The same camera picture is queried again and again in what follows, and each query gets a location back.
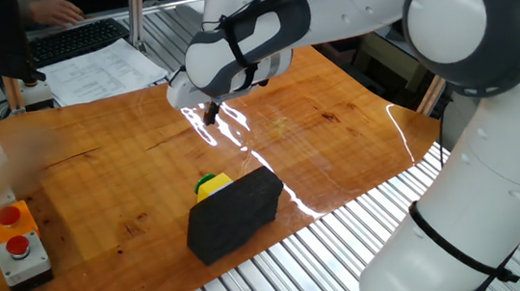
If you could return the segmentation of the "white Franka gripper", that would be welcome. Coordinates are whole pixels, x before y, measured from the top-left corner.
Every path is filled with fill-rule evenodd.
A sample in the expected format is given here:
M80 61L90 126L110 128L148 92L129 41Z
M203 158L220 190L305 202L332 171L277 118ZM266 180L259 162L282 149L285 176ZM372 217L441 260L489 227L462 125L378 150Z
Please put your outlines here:
M215 122L215 118L220 110L219 103L215 103L212 97L193 85L184 68L177 69L169 78L167 101L172 108L177 110L208 103L203 115L203 123L206 126Z

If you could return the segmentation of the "person left hand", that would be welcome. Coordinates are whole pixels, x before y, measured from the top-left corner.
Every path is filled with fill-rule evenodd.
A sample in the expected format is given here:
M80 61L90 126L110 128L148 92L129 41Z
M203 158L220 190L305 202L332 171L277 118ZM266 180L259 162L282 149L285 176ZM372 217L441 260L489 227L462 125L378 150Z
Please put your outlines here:
M50 26L69 26L84 20L84 14L76 5L66 0L36 0L30 4L34 22Z

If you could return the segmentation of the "person right hand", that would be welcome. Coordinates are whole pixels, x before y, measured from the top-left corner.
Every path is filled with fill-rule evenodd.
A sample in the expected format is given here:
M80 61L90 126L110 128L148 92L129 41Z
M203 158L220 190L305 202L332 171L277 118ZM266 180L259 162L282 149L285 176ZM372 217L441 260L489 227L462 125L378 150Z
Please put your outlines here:
M27 126L3 135L0 144L8 161L0 168L0 192L10 188L17 197L27 198L41 190L43 177L64 143L59 133L45 127Z

